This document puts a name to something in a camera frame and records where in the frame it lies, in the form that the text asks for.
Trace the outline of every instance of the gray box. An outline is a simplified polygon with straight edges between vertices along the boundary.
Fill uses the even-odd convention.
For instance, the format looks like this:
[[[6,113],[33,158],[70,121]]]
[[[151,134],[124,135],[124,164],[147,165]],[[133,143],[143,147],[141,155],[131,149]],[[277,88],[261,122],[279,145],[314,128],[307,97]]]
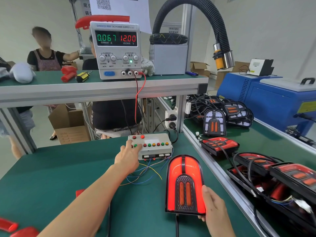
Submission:
[[[185,74],[188,46],[183,45],[150,45],[149,60],[155,66],[155,75]]]

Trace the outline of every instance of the apron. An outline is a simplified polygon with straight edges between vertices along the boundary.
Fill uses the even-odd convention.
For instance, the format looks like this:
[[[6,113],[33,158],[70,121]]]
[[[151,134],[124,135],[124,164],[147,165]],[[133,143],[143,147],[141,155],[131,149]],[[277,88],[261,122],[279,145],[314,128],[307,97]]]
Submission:
[[[54,59],[50,60],[41,60],[40,56],[37,53],[37,50],[34,50],[36,59],[37,59],[37,65],[39,71],[60,71],[61,67],[56,57],[56,51],[54,52]],[[51,113],[59,104],[51,104],[51,105],[45,105],[48,106],[48,112]],[[73,103],[67,104],[70,108],[75,109],[75,105]]]

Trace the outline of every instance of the red wire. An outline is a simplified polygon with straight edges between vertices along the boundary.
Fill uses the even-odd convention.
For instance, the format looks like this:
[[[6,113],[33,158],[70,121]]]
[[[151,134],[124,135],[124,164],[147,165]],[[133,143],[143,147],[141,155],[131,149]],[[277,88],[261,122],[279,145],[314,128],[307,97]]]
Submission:
[[[136,94],[136,101],[135,101],[135,124],[137,124],[137,121],[136,121],[136,113],[137,113],[137,98],[138,98],[138,94],[140,93],[140,91],[143,89],[143,87],[145,86],[145,83],[146,83],[146,75],[143,73],[143,72],[139,72],[140,75],[144,75],[145,77],[145,80],[144,80],[144,84],[143,86],[140,88],[140,90],[137,92]]]

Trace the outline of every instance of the black flexible hose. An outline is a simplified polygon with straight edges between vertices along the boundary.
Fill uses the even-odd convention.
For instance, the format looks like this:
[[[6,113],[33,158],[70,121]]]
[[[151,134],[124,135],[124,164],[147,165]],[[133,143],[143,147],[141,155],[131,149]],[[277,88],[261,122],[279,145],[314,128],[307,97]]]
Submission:
[[[212,25],[215,37],[223,53],[230,51],[228,37],[222,16],[210,0],[167,0],[160,8],[153,27],[153,34],[159,33],[166,15],[175,7],[182,4],[191,4],[203,12]]]

